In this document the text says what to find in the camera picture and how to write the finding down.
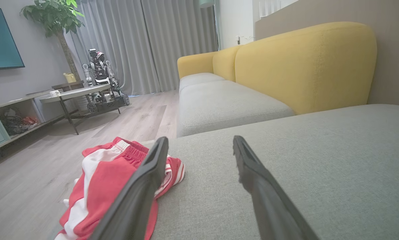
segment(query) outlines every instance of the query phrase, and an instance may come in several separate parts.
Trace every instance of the floor plank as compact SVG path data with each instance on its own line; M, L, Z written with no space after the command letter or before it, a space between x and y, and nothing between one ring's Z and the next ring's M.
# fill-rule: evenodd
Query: floor plank
M178 92L130 99L130 106L86 120L75 135L67 120L21 138L0 155L0 239L53 239L60 230L73 180L81 175L81 152L112 141L153 142L175 138Z

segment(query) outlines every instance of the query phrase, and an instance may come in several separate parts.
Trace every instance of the tree trunk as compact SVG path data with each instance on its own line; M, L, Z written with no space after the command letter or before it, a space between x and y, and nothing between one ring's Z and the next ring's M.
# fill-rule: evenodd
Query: tree trunk
M67 60L67 64L69 64L70 67L70 71L75 75L76 81L81 81L78 71L76 70L75 62L73 62L72 54L70 53L69 47L67 46L65 36L63 35L63 31L57 32L56 36L59 39L60 44L62 45L63 52L65 53L65 57Z

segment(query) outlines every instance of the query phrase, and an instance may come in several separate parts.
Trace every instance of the table leg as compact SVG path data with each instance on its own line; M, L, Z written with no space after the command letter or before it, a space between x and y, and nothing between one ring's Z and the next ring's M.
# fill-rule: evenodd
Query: table leg
M69 114L69 112L67 111L66 105L65 105L65 103L63 102L62 98L60 98L60 105L62 105L63 111L65 112L65 116L66 116L67 120L69 121L69 123L72 125L73 129L75 130L76 135L79 135L78 130L76 129L76 126L73 124L73 121L72 121L72 119L70 118L70 114Z

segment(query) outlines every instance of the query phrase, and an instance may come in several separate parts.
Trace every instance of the robot wheel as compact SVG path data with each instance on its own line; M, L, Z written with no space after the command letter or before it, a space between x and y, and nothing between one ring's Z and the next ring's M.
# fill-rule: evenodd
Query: robot wheel
M130 99L128 98L127 94L121 93L123 99L124 99L124 103L126 106L130 105Z
M89 103L87 104L87 109L88 109L88 111L90 111L90 113L95 113L95 112L98 112L98 111L99 111L99 109L97 109L97 105L95 105L95 104L92 103L92 102L89 102Z

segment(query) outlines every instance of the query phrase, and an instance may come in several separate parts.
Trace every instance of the red garment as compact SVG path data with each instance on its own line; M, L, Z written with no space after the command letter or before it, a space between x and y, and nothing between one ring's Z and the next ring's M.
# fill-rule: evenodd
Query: red garment
M82 152L82 175L69 197L69 208L60 219L63 230L55 240L86 240L93 233L131 175L145 159L149 149L137 142L115 138L111 143ZM152 236L158 214L156 199L184 177L184 165L167 157L165 178L155 192L145 240Z

